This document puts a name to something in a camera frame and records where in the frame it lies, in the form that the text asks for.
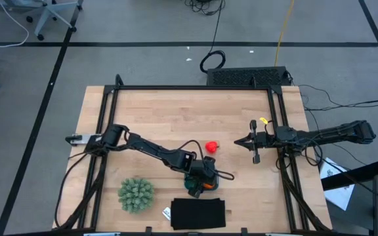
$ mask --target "yellow tag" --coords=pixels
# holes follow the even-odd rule
[[[267,121],[265,118],[261,117],[260,120],[261,120],[263,123],[265,123],[266,125],[268,124],[268,121]]]

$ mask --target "yellow cable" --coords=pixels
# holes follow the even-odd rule
[[[275,55],[274,66],[276,66],[276,64],[278,62],[278,53],[280,52],[280,44],[281,44],[282,36],[284,35],[284,31],[287,27],[288,18],[289,18],[289,15],[291,14],[291,10],[293,10],[293,5],[294,5],[294,0],[291,0],[291,4],[289,6],[287,16],[285,17],[285,21],[283,22],[283,26],[282,26],[282,29],[281,29],[280,39],[278,39],[278,46],[276,47],[276,55]]]

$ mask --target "white cable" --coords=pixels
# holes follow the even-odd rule
[[[26,30],[27,32],[27,36],[26,38],[21,42],[21,43],[17,43],[17,44],[13,44],[13,45],[1,45],[0,48],[7,48],[7,47],[15,47],[15,46],[20,46],[20,45],[23,45],[27,39],[29,38],[29,31],[24,27],[22,26],[20,23],[18,23],[8,12],[7,10],[5,10],[5,7],[4,5],[0,2],[0,5],[1,7],[4,9],[5,13],[7,14],[7,16],[9,16],[11,18],[11,20],[13,20],[14,22],[16,22],[21,28],[23,28],[24,30]]]

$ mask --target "paper sheet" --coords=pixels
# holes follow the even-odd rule
[[[333,163],[340,170],[346,171],[344,168],[337,166],[336,163],[328,157],[326,157],[325,160],[329,163]],[[339,173],[340,172],[336,168],[332,167],[326,162],[323,162],[323,165],[320,168],[320,179],[333,176]],[[347,210],[349,199],[352,195],[352,190],[354,190],[354,184],[351,184],[346,187],[340,187],[338,189],[327,190],[325,191],[325,198],[331,203],[337,205],[342,210]]]

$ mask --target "white paper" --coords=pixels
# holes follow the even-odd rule
[[[333,165],[335,165],[340,170],[346,171],[344,168],[337,166],[336,163],[328,157],[326,157],[325,160],[329,163],[333,163]],[[323,162],[323,165],[320,168],[320,179],[327,178],[329,176],[333,176],[339,173],[339,170],[327,164],[326,162]],[[342,210],[347,210],[349,199],[352,195],[352,190],[354,190],[354,184],[345,187],[340,187],[338,189],[327,190],[325,191],[325,198],[331,203],[337,205]]]
[[[163,215],[168,219],[168,220],[171,220],[171,210],[169,207],[166,207],[164,210],[163,210]]]

